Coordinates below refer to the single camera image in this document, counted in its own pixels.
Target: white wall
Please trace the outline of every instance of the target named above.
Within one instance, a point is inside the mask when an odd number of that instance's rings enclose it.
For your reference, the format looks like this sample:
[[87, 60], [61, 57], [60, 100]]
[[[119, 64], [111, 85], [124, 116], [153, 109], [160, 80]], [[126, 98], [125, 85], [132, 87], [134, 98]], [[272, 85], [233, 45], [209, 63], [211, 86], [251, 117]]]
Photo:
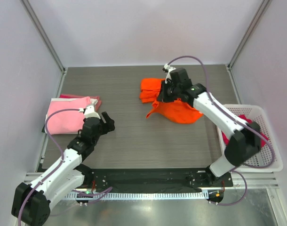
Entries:
[[34, 171], [60, 70], [18, 0], [0, 0], [0, 226], [13, 225], [14, 191]]
[[284, 169], [276, 173], [287, 198], [287, 0], [273, 0], [240, 54], [234, 78], [243, 103], [267, 113]]
[[[65, 66], [231, 60], [261, 0], [30, 0]], [[190, 59], [179, 63], [192, 64]]]

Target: pink cloth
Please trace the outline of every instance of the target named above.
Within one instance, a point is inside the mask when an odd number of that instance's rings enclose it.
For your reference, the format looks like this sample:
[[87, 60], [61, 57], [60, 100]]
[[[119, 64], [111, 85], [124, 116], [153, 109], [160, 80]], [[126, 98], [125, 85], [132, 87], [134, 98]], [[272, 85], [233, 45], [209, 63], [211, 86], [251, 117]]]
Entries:
[[[72, 95], [72, 94], [61, 94], [59, 96], [59, 98], [82, 98], [84, 96], [78, 96], [78, 95]], [[102, 101], [100, 99], [100, 96], [92, 96], [90, 97], [91, 99], [96, 99], [97, 100], [97, 104], [95, 105], [95, 110], [97, 111], [98, 108], [101, 106]]]
[[[241, 114], [241, 115], [239, 115], [238, 117], [241, 118], [241, 119], [246, 120], [248, 123], [252, 123], [252, 121], [251, 121], [250, 119], [246, 118], [246, 116], [245, 116], [244, 114]], [[261, 135], [262, 135], [266, 140], [269, 140], [269, 138], [267, 138], [263, 133], [261, 133]], [[227, 136], [226, 136], [223, 132], [222, 132], [222, 136], [223, 136], [223, 141], [224, 141], [224, 143], [225, 143], [226, 145], [228, 145], [229, 139], [227, 138]], [[262, 148], [265, 144], [266, 144], [266, 143], [265, 143], [263, 140], [261, 140], [261, 148]]]
[[[78, 98], [72, 101], [52, 101], [48, 109], [48, 116], [67, 108], [85, 108], [90, 104], [90, 97]], [[84, 114], [77, 111], [66, 111], [55, 114], [48, 121], [50, 134], [76, 133], [83, 126]]]

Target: red cloth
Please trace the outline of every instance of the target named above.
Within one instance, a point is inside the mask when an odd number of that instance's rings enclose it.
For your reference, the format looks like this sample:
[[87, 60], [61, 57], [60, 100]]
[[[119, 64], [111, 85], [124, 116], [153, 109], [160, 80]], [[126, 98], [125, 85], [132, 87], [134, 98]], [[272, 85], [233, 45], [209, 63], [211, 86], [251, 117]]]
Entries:
[[[246, 118], [246, 116], [243, 115], [243, 114], [239, 115], [238, 117], [241, 118], [241, 119], [246, 120], [248, 123], [252, 123], [252, 121], [251, 121], [250, 119]], [[266, 140], [269, 140], [269, 138], [267, 138], [263, 133], [261, 133], [261, 135], [262, 135]], [[224, 141], [224, 143], [225, 143], [226, 145], [228, 145], [229, 139], [226, 137], [226, 135], [225, 135], [223, 132], [222, 132], [222, 136], [223, 136], [223, 141]], [[265, 143], [263, 140], [261, 140], [261, 147], [263, 147], [265, 144], [266, 144], [266, 143]]]

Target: orange cloth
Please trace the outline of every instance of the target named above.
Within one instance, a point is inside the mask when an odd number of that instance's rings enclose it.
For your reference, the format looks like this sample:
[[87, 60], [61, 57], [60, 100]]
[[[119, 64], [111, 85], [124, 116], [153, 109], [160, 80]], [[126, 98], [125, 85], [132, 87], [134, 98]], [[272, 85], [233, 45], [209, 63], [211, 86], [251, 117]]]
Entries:
[[161, 81], [164, 79], [142, 79], [139, 98], [143, 103], [153, 102], [153, 109], [147, 114], [148, 118], [152, 113], [157, 112], [180, 124], [191, 124], [198, 120], [203, 114], [181, 100], [170, 103], [163, 103], [156, 100], [160, 93]]

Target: cable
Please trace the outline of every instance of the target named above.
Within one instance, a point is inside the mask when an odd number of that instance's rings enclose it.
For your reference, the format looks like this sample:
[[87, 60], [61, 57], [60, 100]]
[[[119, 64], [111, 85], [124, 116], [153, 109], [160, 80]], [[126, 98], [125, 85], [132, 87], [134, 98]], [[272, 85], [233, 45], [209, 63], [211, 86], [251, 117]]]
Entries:
[[[77, 193], [80, 193], [82, 194], [83, 196], [87, 196], [87, 197], [94, 197], [96, 195], [100, 195], [100, 194], [103, 194], [101, 197], [93, 200], [93, 201], [90, 201], [87, 203], [87, 205], [90, 205], [90, 204], [94, 204], [98, 201], [100, 201], [102, 198], [104, 198], [110, 191], [112, 190], [112, 187], [108, 187], [106, 190], [100, 192], [100, 193], [96, 193], [96, 194], [86, 194], [86, 193], [83, 193], [83, 192], [80, 192], [80, 191], [77, 191], [77, 190], [73, 190], [73, 192], [77, 192]], [[66, 210], [60, 212], [60, 213], [57, 213], [57, 214], [51, 214], [49, 215], [50, 217], [58, 217], [64, 213], [66, 213], [67, 211], [71, 210], [72, 208], [74, 208], [75, 206], [79, 206], [78, 204], [75, 204], [75, 205], [72, 205], [70, 207], [68, 207]]]
[[269, 147], [270, 151], [271, 151], [271, 156], [272, 156], [272, 159], [270, 161], [269, 164], [265, 165], [265, 166], [253, 166], [253, 165], [249, 165], [249, 164], [246, 164], [246, 163], [243, 163], [243, 165], [245, 166], [249, 166], [251, 168], [258, 168], [258, 169], [262, 169], [262, 168], [267, 168], [269, 166], [271, 166], [273, 163], [274, 163], [274, 160], [275, 160], [275, 152], [273, 150], [273, 147], [271, 146], [271, 144], [269, 143], [268, 140], [266, 140], [260, 133], [258, 133], [257, 131], [255, 131], [254, 129], [250, 128], [249, 126], [247, 126], [246, 124], [240, 122], [240, 121], [237, 121], [236, 119], [234, 119], [231, 115], [229, 115], [224, 109], [222, 109], [214, 100], [213, 98], [211, 97], [210, 95], [210, 91], [209, 91], [209, 75], [208, 75], [208, 72], [206, 70], [206, 67], [205, 65], [202, 63], [202, 61], [200, 59], [198, 59], [197, 57], [195, 56], [180, 56], [180, 57], [177, 57], [173, 60], [171, 60], [168, 65], [170, 65], [172, 62], [178, 60], [178, 59], [181, 59], [181, 58], [192, 58], [192, 59], [195, 59], [197, 60], [202, 68], [203, 68], [203, 72], [205, 74], [205, 81], [206, 81], [206, 92], [207, 92], [207, 95], [208, 95], [208, 98], [209, 100], [211, 101], [211, 103], [216, 106], [223, 114], [225, 114], [229, 119], [231, 119], [234, 123], [237, 123], [239, 124], [240, 126], [246, 128], [247, 130], [249, 130], [250, 132], [253, 132], [255, 135], [257, 135], [260, 139], [262, 139], [266, 145]]
[[64, 151], [63, 149], [60, 147], [60, 145], [56, 142], [56, 140], [52, 137], [52, 135], [50, 134], [49, 130], [48, 130], [48, 121], [49, 119], [54, 116], [55, 114], [58, 114], [60, 112], [66, 112], [66, 111], [79, 111], [79, 109], [73, 109], [73, 108], [69, 108], [69, 109], [63, 109], [63, 110], [59, 110], [59, 111], [56, 111], [54, 113], [52, 113], [50, 116], [48, 116], [48, 118], [46, 119], [45, 121], [45, 130], [46, 130], [46, 133], [47, 135], [49, 136], [49, 138], [55, 143], [55, 145], [57, 146], [57, 148], [59, 149], [60, 153], [61, 153], [61, 161], [59, 162], [59, 164], [49, 173], [47, 174], [41, 181], [38, 182], [38, 184], [36, 184], [34, 186], [34, 188], [28, 193], [28, 195], [26, 196], [25, 200], [23, 201], [21, 207], [20, 207], [20, 210], [19, 210], [19, 214], [18, 214], [18, 226], [21, 226], [21, 217], [22, 217], [22, 213], [23, 213], [23, 210], [25, 208], [25, 205], [26, 203], [28, 202], [29, 198], [31, 197], [31, 195], [34, 193], [34, 191], [40, 186], [43, 184], [43, 182], [45, 180], [47, 180], [52, 174], [54, 174], [54, 172], [56, 172], [60, 166], [63, 164], [63, 161], [64, 161]]
[[238, 204], [240, 201], [242, 201], [242, 200], [245, 198], [245, 196], [246, 196], [246, 194], [247, 194], [247, 182], [246, 182], [246, 180], [245, 180], [243, 174], [241, 174], [240, 172], [237, 172], [237, 171], [235, 171], [235, 170], [232, 170], [232, 172], [239, 174], [239, 175], [241, 176], [241, 178], [243, 179], [243, 181], [244, 181], [245, 191], [244, 191], [244, 194], [242, 195], [242, 197], [241, 197], [239, 200], [237, 200], [236, 202], [233, 202], [233, 203], [227, 203], [227, 204], [225, 204], [225, 203], [216, 203], [216, 202], [213, 202], [213, 201], [209, 201], [210, 203], [215, 204], [215, 205], [218, 205], [218, 206], [233, 206], [233, 205], [235, 205], [235, 204]]
[[[267, 167], [271, 166], [271, 165], [274, 163], [274, 160], [275, 160], [275, 152], [274, 152], [274, 150], [273, 150], [273, 147], [271, 146], [271, 144], [269, 143], [269, 141], [266, 140], [260, 133], [258, 133], [258, 132], [255, 131], [254, 129], [250, 128], [250, 127], [247, 126], [246, 124], [241, 123], [240, 121], [237, 121], [236, 119], [234, 119], [231, 115], [229, 115], [224, 109], [222, 109], [222, 108], [213, 100], [213, 98], [211, 97], [210, 91], [209, 91], [209, 75], [208, 75], [208, 72], [207, 72], [207, 70], [206, 70], [205, 65], [202, 63], [202, 61], [201, 61], [199, 58], [197, 58], [197, 57], [195, 57], [195, 56], [179, 56], [179, 57], [177, 57], [177, 58], [171, 60], [171, 61], [168, 63], [168, 65], [170, 65], [170, 64], [173, 63], [174, 61], [176, 61], [176, 60], [178, 60], [178, 59], [181, 59], [181, 58], [192, 58], [192, 59], [197, 60], [197, 61], [201, 64], [202, 69], [203, 69], [203, 72], [204, 72], [204, 75], [205, 75], [207, 96], [208, 96], [209, 100], [211, 101], [211, 103], [212, 103], [214, 106], [216, 106], [216, 107], [217, 107], [223, 114], [225, 114], [229, 119], [231, 119], [234, 123], [239, 124], [240, 126], [246, 128], [246, 129], [248, 129], [249, 131], [251, 131], [251, 132], [253, 132], [255, 135], [257, 135], [257, 136], [258, 136], [260, 139], [262, 139], [262, 140], [266, 143], [266, 145], [269, 147], [269, 149], [270, 149], [270, 151], [271, 151], [271, 156], [272, 156], [272, 159], [271, 159], [271, 161], [270, 161], [269, 164], [267, 164], [267, 165], [265, 165], [265, 166], [253, 166], [253, 165], [249, 165], [249, 164], [243, 163], [243, 165], [249, 166], [249, 167], [251, 167], [251, 168], [258, 168], [258, 169], [267, 168]], [[245, 198], [245, 196], [246, 196], [246, 193], [247, 193], [247, 182], [246, 182], [244, 176], [243, 176], [240, 172], [235, 171], [234, 169], [235, 169], [235, 168], [233, 168], [233, 169], [231, 170], [231, 172], [235, 172], [235, 173], [239, 174], [239, 175], [242, 177], [243, 181], [244, 181], [244, 184], [245, 184], [244, 194], [243, 194], [243, 196], [242, 196], [238, 201], [236, 201], [236, 202], [233, 202], [233, 203], [230, 203], [230, 204], [223, 204], [223, 203], [221, 204], [221, 203], [218, 203], [217, 205], [220, 205], [220, 206], [232, 206], [232, 205], [238, 204], [238, 203], [239, 203], [240, 201], [242, 201], [242, 200]]]

